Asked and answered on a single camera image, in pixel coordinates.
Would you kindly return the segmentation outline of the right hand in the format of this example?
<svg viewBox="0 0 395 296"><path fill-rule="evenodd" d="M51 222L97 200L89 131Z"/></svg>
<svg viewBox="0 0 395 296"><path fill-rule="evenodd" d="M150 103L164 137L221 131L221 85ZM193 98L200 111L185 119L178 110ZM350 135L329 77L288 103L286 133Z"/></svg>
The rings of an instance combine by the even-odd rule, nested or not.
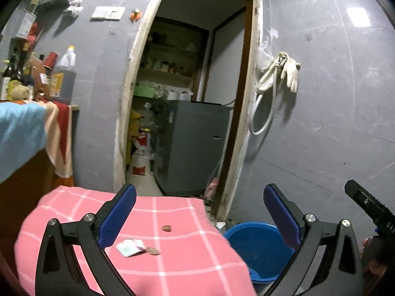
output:
<svg viewBox="0 0 395 296"><path fill-rule="evenodd" d="M394 269L394 243L380 236L371 236L362 244L361 265L364 285L372 287Z"/></svg>

